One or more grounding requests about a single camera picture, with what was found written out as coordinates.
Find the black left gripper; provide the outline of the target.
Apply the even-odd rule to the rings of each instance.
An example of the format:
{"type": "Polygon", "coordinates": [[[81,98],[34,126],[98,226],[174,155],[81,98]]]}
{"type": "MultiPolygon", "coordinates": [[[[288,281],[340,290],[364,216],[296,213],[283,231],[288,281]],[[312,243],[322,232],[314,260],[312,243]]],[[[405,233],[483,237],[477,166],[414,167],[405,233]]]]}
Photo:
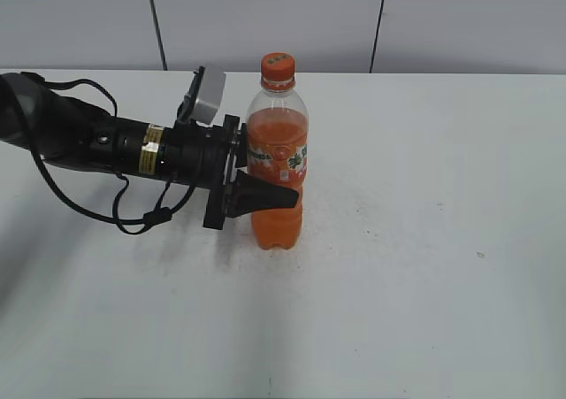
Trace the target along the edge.
{"type": "MultiPolygon", "coordinates": [[[[176,214],[197,188],[209,191],[203,227],[221,230],[226,219],[226,193],[230,167],[248,164],[247,125],[240,118],[225,115],[223,124],[202,126],[195,121],[167,128],[159,151],[159,174],[170,184],[187,185],[188,190],[171,208],[176,214]]],[[[299,201],[297,190],[271,184],[238,170],[229,193],[229,217],[256,211],[293,209],[299,201]]]]}

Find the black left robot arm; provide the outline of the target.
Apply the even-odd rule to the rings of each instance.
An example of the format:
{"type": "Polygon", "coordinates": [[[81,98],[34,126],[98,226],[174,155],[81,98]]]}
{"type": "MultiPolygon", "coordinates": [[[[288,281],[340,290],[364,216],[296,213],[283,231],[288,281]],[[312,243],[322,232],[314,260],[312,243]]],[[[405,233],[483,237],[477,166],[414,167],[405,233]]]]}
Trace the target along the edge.
{"type": "Polygon", "coordinates": [[[225,73],[211,66],[199,67],[184,95],[172,127],[119,117],[64,92],[80,85],[95,88],[111,104],[115,98],[96,81],[78,79],[46,81],[31,72],[1,76],[1,140],[28,150],[54,195],[74,211],[139,235],[172,220],[197,188],[209,192],[204,226],[222,229],[227,218],[252,211],[249,177],[245,166],[245,127],[227,115],[212,125],[226,83],[225,73]],[[173,206],[159,197],[138,219],[124,219],[119,204],[126,193],[115,196],[110,215],[91,211],[72,200],[55,182],[47,167],[54,165],[78,172],[108,173],[130,183],[130,178],[159,180],[169,188],[187,186],[173,206]]]}

